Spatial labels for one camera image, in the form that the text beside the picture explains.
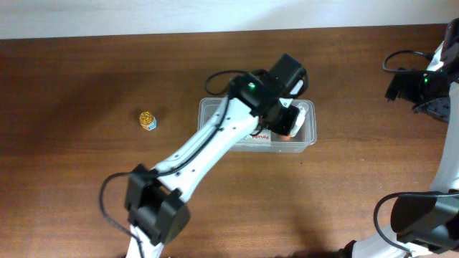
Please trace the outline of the white spray bottle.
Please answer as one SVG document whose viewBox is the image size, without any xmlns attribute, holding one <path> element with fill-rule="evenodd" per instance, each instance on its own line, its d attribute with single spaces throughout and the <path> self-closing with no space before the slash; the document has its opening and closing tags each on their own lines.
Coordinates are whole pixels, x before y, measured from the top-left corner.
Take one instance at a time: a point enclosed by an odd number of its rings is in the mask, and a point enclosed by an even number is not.
<svg viewBox="0 0 459 258">
<path fill-rule="evenodd" d="M 306 105 L 297 105 L 296 106 L 299 110 L 299 113 L 297 115 L 297 118 L 295 119 L 295 122 L 293 124 L 293 128 L 290 131 L 290 137 L 294 138 L 298 134 L 299 130 L 303 126 L 304 122 L 306 121 L 306 114 L 309 111 L 309 107 Z"/>
</svg>

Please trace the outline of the white medicine box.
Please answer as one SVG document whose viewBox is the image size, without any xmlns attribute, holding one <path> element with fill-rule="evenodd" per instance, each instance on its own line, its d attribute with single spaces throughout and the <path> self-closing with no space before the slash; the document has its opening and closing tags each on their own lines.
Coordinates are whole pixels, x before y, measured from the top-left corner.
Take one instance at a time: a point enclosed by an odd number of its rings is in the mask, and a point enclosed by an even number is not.
<svg viewBox="0 0 459 258">
<path fill-rule="evenodd" d="M 235 147 L 251 148 L 271 146 L 272 137 L 269 130 L 263 130 L 257 135 L 247 135 L 241 138 Z"/>
</svg>

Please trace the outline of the small gold-lid balm jar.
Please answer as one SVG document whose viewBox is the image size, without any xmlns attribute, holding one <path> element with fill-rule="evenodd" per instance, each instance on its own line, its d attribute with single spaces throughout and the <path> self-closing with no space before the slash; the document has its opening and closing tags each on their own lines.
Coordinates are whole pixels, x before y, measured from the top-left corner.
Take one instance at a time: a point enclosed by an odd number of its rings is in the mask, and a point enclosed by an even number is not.
<svg viewBox="0 0 459 258">
<path fill-rule="evenodd" d="M 157 126 L 156 118 L 149 111 L 142 112 L 139 115 L 139 122 L 141 124 L 141 127 L 148 131 L 155 129 Z"/>
</svg>

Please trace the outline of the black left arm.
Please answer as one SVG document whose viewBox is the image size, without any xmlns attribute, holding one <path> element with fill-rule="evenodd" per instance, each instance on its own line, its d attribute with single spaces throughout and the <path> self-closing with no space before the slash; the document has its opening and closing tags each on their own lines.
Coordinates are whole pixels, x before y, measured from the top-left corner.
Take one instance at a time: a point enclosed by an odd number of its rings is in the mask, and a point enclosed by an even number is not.
<svg viewBox="0 0 459 258">
<path fill-rule="evenodd" d="M 300 62 L 284 54 L 268 71 L 233 73 L 202 128 L 153 168 L 139 164 L 132 170 L 125 199 L 132 235 L 127 257 L 160 257 L 189 222 L 186 203 L 194 190 L 235 143 L 264 129 L 282 136 L 293 131 L 300 110 L 291 101 L 308 89 Z"/>
</svg>

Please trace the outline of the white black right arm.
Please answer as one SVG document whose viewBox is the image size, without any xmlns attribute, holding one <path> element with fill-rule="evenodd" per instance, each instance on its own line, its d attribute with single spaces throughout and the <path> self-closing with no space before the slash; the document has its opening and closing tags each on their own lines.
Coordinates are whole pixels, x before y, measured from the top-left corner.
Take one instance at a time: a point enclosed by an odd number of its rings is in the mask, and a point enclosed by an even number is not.
<svg viewBox="0 0 459 258">
<path fill-rule="evenodd" d="M 385 97 L 402 98 L 424 113 L 447 123 L 442 159 L 429 191 L 391 193 L 380 199 L 373 212 L 376 234 L 351 241 L 336 257 L 421 257 L 458 251 L 458 20 L 452 20 L 445 37 L 425 70 L 391 70 L 394 75 Z"/>
</svg>

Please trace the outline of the clear plastic container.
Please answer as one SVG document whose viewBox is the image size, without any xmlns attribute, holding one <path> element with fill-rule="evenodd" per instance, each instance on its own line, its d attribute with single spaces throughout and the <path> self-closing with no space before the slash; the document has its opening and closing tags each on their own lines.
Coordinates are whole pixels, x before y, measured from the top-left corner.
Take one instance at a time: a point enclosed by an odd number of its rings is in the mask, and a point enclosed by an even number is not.
<svg viewBox="0 0 459 258">
<path fill-rule="evenodd" d="M 230 151 L 239 152 L 270 152 L 270 153 L 301 153 L 309 145 L 313 145 L 317 139 L 316 133 L 316 114 L 314 104 L 310 100 L 293 100 L 293 106 L 304 105 L 309 107 L 306 114 L 306 121 L 299 130 L 296 137 L 290 140 L 282 140 L 279 135 L 271 132 L 271 146 L 266 147 L 235 147 L 233 145 Z"/>
</svg>

